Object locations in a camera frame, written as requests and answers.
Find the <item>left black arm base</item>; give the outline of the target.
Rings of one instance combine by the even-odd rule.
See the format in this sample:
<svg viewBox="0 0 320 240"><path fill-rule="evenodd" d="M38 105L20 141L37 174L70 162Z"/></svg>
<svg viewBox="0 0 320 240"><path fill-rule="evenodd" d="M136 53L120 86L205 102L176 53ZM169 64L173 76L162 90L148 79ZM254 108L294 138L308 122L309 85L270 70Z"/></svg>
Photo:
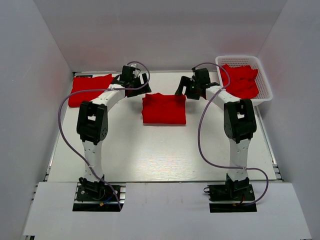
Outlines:
<svg viewBox="0 0 320 240"><path fill-rule="evenodd" d="M100 193L90 191L78 184L74 197L73 212L115 212L119 213L117 198L109 186L105 186Z"/></svg>

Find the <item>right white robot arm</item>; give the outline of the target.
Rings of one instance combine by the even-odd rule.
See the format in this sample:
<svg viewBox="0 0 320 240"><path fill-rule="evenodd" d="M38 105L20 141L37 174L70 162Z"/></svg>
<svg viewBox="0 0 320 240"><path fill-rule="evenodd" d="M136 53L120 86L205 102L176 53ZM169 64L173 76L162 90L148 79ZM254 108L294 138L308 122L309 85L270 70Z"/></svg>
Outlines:
<svg viewBox="0 0 320 240"><path fill-rule="evenodd" d="M202 159L209 165L226 169L225 192L236 200L249 187L247 172L248 150L251 139L257 130L254 108L250 99L240 99L226 91L225 86L211 82L209 71L206 68L193 68L193 76L182 76L175 95L185 95L186 98L199 100L200 97L208 100L200 117L197 130L198 150ZM209 105L213 103L223 110L223 129L229 139L229 165L217 165L207 160L201 149L201 126Z"/></svg>

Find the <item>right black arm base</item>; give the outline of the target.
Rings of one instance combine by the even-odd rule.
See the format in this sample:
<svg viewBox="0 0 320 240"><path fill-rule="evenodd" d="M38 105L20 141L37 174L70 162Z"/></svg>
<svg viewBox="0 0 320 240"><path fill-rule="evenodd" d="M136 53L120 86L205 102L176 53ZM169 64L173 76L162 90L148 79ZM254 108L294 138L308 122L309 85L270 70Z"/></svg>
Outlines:
<svg viewBox="0 0 320 240"><path fill-rule="evenodd" d="M223 184L208 185L203 192L209 196L210 213L256 213L255 194L251 184L247 189L237 191L233 196Z"/></svg>

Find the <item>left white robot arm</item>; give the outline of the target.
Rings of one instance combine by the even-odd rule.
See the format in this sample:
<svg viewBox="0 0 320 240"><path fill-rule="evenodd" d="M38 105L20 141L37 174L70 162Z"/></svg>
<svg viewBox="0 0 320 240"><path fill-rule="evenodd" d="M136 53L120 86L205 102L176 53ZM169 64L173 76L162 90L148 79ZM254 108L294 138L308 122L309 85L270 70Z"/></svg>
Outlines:
<svg viewBox="0 0 320 240"><path fill-rule="evenodd" d="M140 74L137 67L125 65L121 74L112 80L108 90L80 104L76 132L84 149L85 170L79 183L96 200L103 198L106 193L103 185L102 143L108 134L108 112L124 98L150 93L150 78L149 71Z"/></svg>

